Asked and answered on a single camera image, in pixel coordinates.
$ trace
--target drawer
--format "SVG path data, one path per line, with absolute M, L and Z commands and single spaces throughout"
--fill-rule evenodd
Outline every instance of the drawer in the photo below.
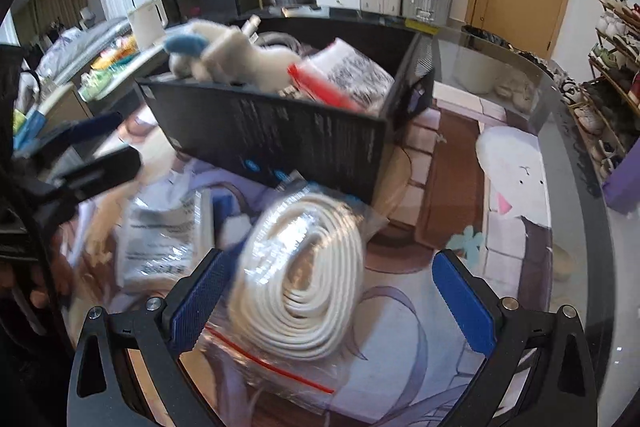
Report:
M 330 6 L 331 8 L 360 9 L 360 0 L 316 0 L 318 6 Z

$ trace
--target plush toy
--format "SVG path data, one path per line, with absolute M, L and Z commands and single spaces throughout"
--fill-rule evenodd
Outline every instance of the plush toy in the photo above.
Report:
M 260 19 L 252 17 L 242 30 L 208 21 L 194 21 L 180 34 L 167 37 L 169 69 L 178 78 L 199 82 L 246 84 L 262 92 L 278 92 L 291 85 L 287 68 L 301 57 L 284 46 L 251 43 Z

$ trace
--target white mug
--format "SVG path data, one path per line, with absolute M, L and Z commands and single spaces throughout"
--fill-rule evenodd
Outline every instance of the white mug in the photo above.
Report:
M 162 0 L 150 0 L 129 12 L 129 24 L 136 38 L 138 49 L 144 51 L 164 37 L 164 27 L 169 22 Z

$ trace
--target bolt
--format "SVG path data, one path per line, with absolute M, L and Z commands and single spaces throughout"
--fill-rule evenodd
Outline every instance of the bolt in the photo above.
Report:
M 94 306 L 89 310 L 89 313 L 87 313 L 90 319 L 97 319 L 100 315 L 102 315 L 102 308 L 100 308 L 100 306 Z
M 501 302 L 506 309 L 511 310 L 512 312 L 516 311 L 520 307 L 518 301 L 513 297 L 505 297 Z
M 160 306 L 162 306 L 162 299 L 159 297 L 151 297 L 146 302 L 146 309 L 150 312 L 157 310 Z
M 564 306 L 562 306 L 562 313 L 565 317 L 568 317 L 570 319 L 575 318 L 575 315 L 578 314 L 575 311 L 575 308 L 573 306 L 569 306 L 569 304 L 565 304 Z

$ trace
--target coiled white cable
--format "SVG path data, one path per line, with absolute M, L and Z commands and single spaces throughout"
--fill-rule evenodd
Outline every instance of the coiled white cable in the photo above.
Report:
M 287 276 L 300 246 L 314 241 L 306 289 Z M 360 297 L 364 244 L 358 218 L 341 201 L 299 192 L 267 210 L 239 260 L 228 303 L 234 329 L 261 349 L 297 360 L 332 352 Z

